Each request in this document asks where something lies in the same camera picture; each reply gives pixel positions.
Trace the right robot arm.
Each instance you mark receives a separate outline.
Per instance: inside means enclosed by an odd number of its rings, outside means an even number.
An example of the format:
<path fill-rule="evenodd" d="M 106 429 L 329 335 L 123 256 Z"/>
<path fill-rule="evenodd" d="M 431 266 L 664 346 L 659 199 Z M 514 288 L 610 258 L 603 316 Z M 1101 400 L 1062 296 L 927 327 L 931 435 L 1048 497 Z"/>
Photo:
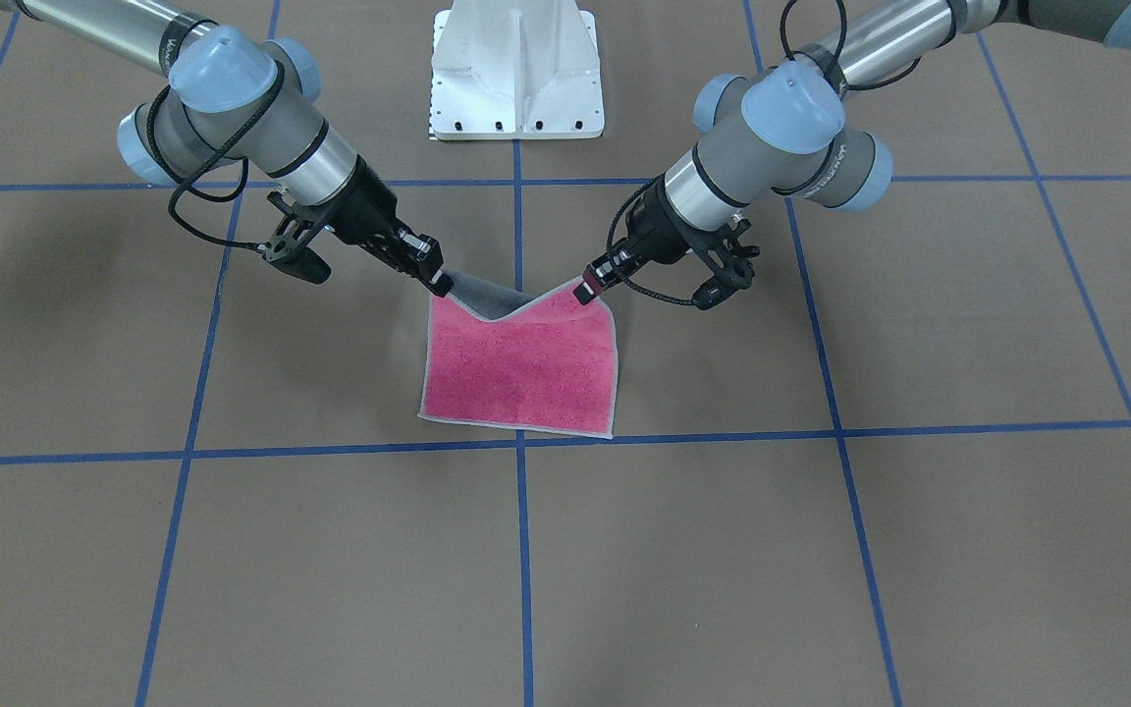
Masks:
<path fill-rule="evenodd" d="M 320 285 L 329 265 L 311 249 L 333 233 L 442 298 L 454 281 L 443 250 L 397 216 L 397 198 L 316 107 L 320 76 L 294 40 L 256 43 L 233 26 L 165 1 L 0 1 L 70 32 L 165 78 L 152 103 L 135 107 L 116 130 L 123 161 L 153 186 L 171 190 L 169 215 L 184 195 L 208 202 L 197 181 L 235 164 L 264 171 L 282 219 L 268 241 L 240 247 L 288 276 Z"/>

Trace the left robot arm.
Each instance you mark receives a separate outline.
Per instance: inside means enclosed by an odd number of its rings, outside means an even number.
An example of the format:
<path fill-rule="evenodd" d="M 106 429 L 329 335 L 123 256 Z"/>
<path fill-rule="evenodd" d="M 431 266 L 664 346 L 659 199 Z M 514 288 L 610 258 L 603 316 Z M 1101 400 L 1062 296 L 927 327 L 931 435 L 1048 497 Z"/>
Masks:
<path fill-rule="evenodd" d="M 746 207 L 767 193 L 808 198 L 856 213 L 891 183 L 891 152 L 874 135 L 845 124 L 853 93 L 903 80 L 920 60 L 957 36 L 1018 24 L 1131 50 L 1131 1 L 884 1 L 814 43 L 782 42 L 782 62 L 756 77 L 714 77 L 697 95 L 700 138 L 661 176 L 619 208 L 623 238 L 582 271 L 582 304 L 638 269 L 696 255 L 710 270 L 677 305 L 709 309 L 751 285 L 757 245 L 743 245 Z"/>

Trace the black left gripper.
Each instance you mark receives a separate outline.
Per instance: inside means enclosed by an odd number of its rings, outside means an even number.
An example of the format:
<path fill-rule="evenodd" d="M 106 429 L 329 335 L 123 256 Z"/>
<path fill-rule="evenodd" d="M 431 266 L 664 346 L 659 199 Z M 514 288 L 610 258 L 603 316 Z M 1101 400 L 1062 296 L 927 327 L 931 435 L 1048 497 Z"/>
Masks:
<path fill-rule="evenodd" d="M 674 209 L 666 190 L 666 178 L 657 176 L 647 184 L 625 212 L 625 238 L 615 245 L 615 258 L 596 258 L 582 270 L 582 277 L 571 293 L 580 305 L 601 299 L 608 290 L 623 285 L 627 278 L 655 261 L 672 265 L 687 253 L 694 253 L 715 276 L 723 265 L 713 258 L 718 244 L 708 230 L 696 229 Z"/>

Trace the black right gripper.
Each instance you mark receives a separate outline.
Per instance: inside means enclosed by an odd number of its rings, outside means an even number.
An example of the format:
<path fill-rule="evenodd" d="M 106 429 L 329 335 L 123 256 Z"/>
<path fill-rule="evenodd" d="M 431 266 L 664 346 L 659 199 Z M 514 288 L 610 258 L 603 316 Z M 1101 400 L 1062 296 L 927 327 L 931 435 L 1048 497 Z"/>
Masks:
<path fill-rule="evenodd" d="M 363 247 L 397 271 L 416 279 L 437 299 L 454 288 L 435 238 L 402 229 L 397 197 L 363 157 L 355 159 L 340 191 L 318 205 L 323 224 L 345 245 Z"/>

